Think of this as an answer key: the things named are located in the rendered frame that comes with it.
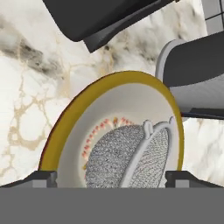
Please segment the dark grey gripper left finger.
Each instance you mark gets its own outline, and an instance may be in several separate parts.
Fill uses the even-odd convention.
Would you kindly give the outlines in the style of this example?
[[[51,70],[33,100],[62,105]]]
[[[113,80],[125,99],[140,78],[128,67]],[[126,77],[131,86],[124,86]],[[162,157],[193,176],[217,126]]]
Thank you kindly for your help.
[[[56,171],[34,171],[26,178],[2,185],[2,188],[29,187],[29,188],[52,188],[57,186]]]

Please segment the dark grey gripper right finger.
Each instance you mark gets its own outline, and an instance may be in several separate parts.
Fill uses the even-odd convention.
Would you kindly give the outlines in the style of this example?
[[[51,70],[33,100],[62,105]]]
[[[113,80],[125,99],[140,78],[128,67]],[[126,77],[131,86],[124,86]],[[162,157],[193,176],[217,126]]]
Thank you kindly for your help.
[[[204,180],[200,180],[193,176],[189,171],[167,171],[165,173],[166,188],[193,188],[193,187],[214,187],[221,188],[220,185],[216,185]]]

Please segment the silver mesh tea strainer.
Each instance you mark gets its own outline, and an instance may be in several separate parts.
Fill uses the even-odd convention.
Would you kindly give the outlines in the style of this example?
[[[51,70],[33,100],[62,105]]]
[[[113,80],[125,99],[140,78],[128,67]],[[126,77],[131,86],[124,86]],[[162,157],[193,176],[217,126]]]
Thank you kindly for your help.
[[[87,161],[88,188],[164,188],[174,146],[175,119],[113,129],[95,144]]]

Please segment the yellow bowl with white inside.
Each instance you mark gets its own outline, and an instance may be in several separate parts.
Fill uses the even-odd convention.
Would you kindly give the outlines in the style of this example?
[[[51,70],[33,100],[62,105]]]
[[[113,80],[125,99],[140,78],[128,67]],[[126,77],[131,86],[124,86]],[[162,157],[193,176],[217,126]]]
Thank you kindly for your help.
[[[141,124],[175,118],[174,148],[166,168],[180,170],[184,156],[184,131],[172,93],[157,78],[137,71],[106,75],[74,97],[55,123],[42,152],[39,169],[56,171],[59,187],[83,187],[81,153],[88,137],[104,120],[124,117]]]

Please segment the grey and black appliance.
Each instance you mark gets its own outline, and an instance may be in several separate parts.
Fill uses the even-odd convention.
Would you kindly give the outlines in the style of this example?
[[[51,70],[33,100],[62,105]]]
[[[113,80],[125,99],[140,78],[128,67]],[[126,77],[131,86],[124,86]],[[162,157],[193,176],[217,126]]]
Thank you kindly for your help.
[[[169,88],[183,117],[224,120],[224,31],[168,42],[155,76]]]

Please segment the black appliance with slanted foot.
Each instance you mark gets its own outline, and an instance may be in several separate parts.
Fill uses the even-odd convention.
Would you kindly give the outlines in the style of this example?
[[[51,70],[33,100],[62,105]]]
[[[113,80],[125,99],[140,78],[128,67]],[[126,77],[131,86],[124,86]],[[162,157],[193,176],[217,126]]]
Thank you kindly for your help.
[[[42,0],[59,30],[92,53],[117,33],[179,0]]]

